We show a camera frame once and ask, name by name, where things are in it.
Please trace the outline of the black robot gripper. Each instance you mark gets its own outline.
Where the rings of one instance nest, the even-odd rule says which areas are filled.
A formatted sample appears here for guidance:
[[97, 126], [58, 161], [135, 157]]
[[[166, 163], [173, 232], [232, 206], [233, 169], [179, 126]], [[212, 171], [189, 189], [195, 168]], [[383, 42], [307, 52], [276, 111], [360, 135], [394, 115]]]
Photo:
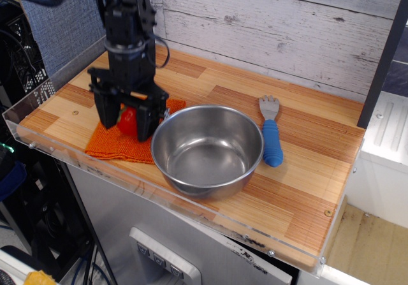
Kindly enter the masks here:
[[166, 116], [169, 95], [154, 81], [156, 42], [139, 41], [128, 47], [105, 42], [107, 69], [90, 68], [90, 91], [102, 125], [116, 125], [122, 103], [136, 108], [137, 139], [145, 142]]

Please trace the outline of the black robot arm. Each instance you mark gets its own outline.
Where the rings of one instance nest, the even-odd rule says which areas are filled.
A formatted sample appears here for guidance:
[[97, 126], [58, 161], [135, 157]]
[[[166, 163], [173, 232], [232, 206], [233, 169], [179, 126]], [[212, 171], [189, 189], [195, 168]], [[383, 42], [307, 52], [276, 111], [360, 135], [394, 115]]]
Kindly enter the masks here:
[[121, 106], [136, 110], [137, 138], [146, 141], [168, 113], [169, 95], [155, 83], [156, 11], [150, 0], [96, 0], [105, 32], [107, 69], [91, 68], [90, 90], [105, 128], [116, 125]]

